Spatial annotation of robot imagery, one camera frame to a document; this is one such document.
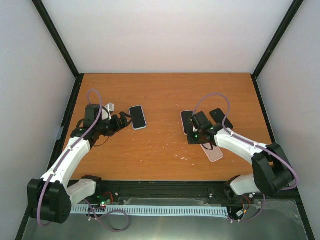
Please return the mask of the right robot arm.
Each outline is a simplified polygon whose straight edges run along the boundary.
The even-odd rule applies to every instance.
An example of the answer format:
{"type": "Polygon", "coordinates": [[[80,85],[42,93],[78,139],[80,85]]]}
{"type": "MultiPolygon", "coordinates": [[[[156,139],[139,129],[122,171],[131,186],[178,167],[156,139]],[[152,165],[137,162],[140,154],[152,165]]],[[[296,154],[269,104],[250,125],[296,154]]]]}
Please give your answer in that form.
{"type": "Polygon", "coordinates": [[[201,111],[181,112],[184,134],[190,145],[200,145],[211,162],[220,160],[226,149],[252,166],[252,173],[237,175],[225,186],[228,200],[235,196],[262,193],[273,197],[288,188],[296,175],[282,147],[277,143],[258,143],[233,132],[233,126],[223,126],[223,117],[215,117],[215,124],[201,111]]]}

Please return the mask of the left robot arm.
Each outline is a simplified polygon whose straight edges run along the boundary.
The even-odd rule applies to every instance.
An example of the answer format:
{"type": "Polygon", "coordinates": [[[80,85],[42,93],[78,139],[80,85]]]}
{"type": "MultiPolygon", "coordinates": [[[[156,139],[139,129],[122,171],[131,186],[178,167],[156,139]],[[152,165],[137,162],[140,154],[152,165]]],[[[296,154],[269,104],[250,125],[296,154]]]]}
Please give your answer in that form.
{"type": "Polygon", "coordinates": [[[39,224],[64,223],[72,207],[86,198],[99,201],[103,198],[102,179],[85,175],[70,185],[70,179],[82,159],[96,145],[100,137],[112,137],[129,126],[132,117],[120,112],[114,115],[114,105],[89,104],[84,118],[72,131],[64,151],[52,167],[40,178],[31,179],[27,185],[28,215],[39,224]]]}

